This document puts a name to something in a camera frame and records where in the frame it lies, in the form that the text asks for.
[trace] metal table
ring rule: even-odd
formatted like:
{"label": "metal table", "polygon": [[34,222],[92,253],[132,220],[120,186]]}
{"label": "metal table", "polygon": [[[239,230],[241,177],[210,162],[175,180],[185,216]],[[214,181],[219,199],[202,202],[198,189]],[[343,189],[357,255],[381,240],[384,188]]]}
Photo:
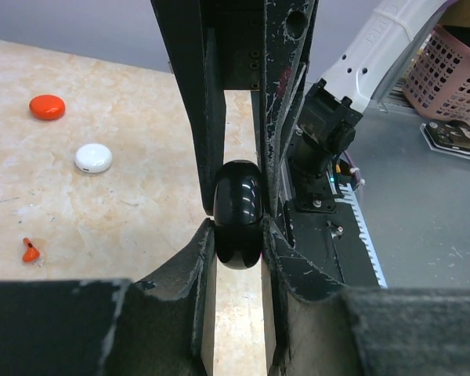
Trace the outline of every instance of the metal table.
{"label": "metal table", "polygon": [[470,161],[431,151],[410,111],[368,109],[349,148],[389,287],[470,287]]}

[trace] marble countertop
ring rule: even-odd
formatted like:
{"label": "marble countertop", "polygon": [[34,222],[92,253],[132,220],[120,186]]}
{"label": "marble countertop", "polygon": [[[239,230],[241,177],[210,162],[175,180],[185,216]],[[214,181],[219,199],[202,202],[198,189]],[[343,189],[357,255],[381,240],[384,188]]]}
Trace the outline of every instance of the marble countertop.
{"label": "marble countertop", "polygon": [[[30,115],[41,94],[65,101],[61,119]],[[226,105],[226,161],[254,161],[250,96],[227,92]],[[86,143],[112,150],[108,171],[75,168]],[[173,75],[0,41],[0,280],[137,280],[204,218]],[[22,262],[24,237],[39,262]],[[265,374],[260,278],[218,268],[215,374]]]}

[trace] pink plastic basket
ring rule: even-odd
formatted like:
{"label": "pink plastic basket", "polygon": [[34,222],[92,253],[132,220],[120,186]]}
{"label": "pink plastic basket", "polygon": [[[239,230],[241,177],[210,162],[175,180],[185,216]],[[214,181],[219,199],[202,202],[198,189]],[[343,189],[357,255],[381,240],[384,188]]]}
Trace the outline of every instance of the pink plastic basket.
{"label": "pink plastic basket", "polygon": [[437,25],[403,93],[425,118],[470,125],[470,48]]}

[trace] orange disc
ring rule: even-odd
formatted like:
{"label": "orange disc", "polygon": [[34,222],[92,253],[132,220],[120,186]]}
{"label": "orange disc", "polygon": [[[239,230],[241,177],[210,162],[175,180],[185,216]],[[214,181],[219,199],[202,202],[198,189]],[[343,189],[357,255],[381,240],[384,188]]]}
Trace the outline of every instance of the orange disc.
{"label": "orange disc", "polygon": [[56,120],[64,115],[66,106],[58,96],[45,94],[36,96],[30,102],[30,111],[38,119]]}

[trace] orange small object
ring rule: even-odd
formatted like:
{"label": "orange small object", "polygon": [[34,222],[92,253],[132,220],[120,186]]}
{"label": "orange small object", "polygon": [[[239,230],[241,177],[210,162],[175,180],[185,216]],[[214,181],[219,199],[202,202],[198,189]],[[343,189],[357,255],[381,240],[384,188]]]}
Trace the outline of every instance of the orange small object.
{"label": "orange small object", "polygon": [[26,252],[24,252],[23,255],[24,262],[32,262],[40,257],[40,252],[33,246],[27,237],[23,239],[23,243],[26,245]]}
{"label": "orange small object", "polygon": [[30,101],[30,111],[38,119],[56,120],[64,115],[66,106],[64,101],[58,96],[45,94],[36,96]]}

